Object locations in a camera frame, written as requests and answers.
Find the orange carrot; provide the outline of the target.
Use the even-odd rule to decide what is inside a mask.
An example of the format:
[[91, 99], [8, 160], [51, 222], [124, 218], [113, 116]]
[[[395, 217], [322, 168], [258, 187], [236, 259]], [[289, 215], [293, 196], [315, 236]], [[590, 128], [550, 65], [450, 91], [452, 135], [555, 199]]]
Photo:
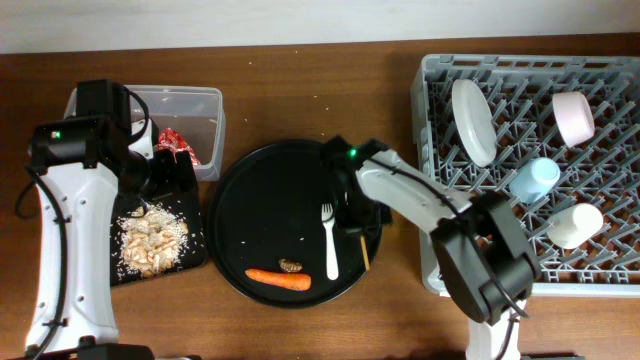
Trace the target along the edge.
[[301, 273], [276, 273], [260, 269], [247, 269], [245, 275], [262, 284], [298, 292], [309, 290], [312, 284], [311, 277]]

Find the brown food scrap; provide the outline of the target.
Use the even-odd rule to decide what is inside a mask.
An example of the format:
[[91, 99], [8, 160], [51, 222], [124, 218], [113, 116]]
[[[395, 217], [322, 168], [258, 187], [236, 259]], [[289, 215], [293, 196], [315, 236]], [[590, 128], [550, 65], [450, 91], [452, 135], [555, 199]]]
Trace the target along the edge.
[[303, 266], [300, 263], [288, 259], [280, 259], [279, 266], [286, 273], [299, 273], [303, 270]]

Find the wooden chopstick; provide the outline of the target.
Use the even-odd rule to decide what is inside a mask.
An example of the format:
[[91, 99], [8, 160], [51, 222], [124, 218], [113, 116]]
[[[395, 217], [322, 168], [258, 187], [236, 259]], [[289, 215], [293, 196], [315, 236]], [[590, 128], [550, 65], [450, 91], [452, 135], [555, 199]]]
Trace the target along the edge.
[[365, 268], [365, 272], [370, 271], [370, 259], [369, 259], [369, 251], [367, 246], [367, 238], [364, 234], [360, 234], [359, 237], [360, 247], [362, 252], [363, 264]]

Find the grey plate with food scraps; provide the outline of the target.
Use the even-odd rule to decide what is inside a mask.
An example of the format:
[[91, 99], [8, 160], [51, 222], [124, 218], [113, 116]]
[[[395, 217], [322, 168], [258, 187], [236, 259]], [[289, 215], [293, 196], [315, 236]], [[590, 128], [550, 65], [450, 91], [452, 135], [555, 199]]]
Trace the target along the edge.
[[497, 134], [484, 94], [473, 81], [457, 79], [452, 86], [451, 102], [465, 151], [477, 166], [488, 166], [497, 155]]

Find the cream paper cup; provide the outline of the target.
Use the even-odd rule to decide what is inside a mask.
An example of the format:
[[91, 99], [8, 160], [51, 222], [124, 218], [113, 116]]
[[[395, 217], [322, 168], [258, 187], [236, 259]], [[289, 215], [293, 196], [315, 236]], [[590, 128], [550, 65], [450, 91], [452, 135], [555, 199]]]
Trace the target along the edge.
[[589, 203], [580, 203], [553, 214], [547, 236], [563, 249], [574, 249], [594, 236], [603, 226], [601, 211]]

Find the red snack wrapper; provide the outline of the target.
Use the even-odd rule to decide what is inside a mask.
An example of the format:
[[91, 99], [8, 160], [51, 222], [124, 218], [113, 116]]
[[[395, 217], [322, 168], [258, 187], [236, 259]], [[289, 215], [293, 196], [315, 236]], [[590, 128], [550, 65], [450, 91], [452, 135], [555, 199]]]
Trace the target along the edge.
[[170, 150], [173, 154], [178, 152], [187, 152], [190, 156], [191, 163], [194, 166], [201, 164], [196, 157], [193, 148], [178, 132], [171, 128], [165, 128], [159, 133], [156, 147], [158, 150]]

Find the pink bowl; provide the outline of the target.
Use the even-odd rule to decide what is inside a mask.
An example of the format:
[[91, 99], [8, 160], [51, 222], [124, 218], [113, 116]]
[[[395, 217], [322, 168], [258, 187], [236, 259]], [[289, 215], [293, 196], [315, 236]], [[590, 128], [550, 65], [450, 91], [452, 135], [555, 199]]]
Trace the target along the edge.
[[584, 94], [556, 93], [552, 96], [552, 107], [558, 130], [567, 146], [579, 145], [594, 136], [594, 119]]

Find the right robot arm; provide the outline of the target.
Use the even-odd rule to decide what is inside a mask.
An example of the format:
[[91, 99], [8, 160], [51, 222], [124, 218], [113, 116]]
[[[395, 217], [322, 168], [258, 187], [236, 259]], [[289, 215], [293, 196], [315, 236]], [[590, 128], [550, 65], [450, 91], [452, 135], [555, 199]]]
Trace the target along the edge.
[[469, 320], [466, 358], [520, 358], [518, 331], [541, 268], [504, 195], [450, 189], [375, 139], [353, 147], [336, 136], [321, 144], [320, 161], [340, 220], [381, 203], [427, 235], [425, 257]]

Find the round black tray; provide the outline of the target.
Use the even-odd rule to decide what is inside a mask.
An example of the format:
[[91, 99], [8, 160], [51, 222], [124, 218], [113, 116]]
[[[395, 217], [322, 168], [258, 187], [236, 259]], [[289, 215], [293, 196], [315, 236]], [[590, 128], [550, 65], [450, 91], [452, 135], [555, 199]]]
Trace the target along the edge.
[[[326, 274], [321, 206], [338, 196], [320, 161], [320, 143], [289, 140], [264, 146], [237, 161], [220, 180], [207, 210], [208, 252], [226, 281], [246, 297], [274, 307], [307, 308], [348, 291], [365, 273], [360, 235], [334, 242], [339, 277]], [[370, 263], [380, 235], [365, 235]], [[279, 272], [279, 260], [303, 266], [311, 288], [298, 292], [249, 279], [247, 269]]]

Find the white plastic fork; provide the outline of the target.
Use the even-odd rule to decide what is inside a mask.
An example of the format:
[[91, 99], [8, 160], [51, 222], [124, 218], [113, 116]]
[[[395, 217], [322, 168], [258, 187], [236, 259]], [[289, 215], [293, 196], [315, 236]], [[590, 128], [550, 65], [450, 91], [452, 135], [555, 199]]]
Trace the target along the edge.
[[331, 204], [326, 203], [321, 206], [321, 220], [326, 238], [326, 274], [329, 280], [336, 280], [339, 277], [339, 266], [333, 234], [335, 216]]

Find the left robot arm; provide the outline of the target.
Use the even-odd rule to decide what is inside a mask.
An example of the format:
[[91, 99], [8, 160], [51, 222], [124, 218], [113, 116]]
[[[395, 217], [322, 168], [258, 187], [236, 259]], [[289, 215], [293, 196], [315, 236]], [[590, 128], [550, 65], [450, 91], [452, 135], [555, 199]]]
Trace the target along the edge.
[[76, 88], [74, 115], [35, 128], [26, 171], [41, 204], [37, 304], [28, 359], [150, 359], [122, 344], [110, 289], [110, 227], [117, 197], [188, 193], [197, 181], [188, 153], [163, 150], [151, 118], [134, 130], [136, 93], [111, 80]]

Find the blue plastic cup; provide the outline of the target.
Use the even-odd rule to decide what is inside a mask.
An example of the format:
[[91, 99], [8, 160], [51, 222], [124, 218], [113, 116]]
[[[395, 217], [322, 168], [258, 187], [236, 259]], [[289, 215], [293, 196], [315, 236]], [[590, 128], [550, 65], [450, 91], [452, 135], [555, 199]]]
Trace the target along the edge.
[[508, 189], [522, 203], [533, 204], [552, 190], [560, 175], [561, 170], [554, 160], [536, 158], [517, 171]]

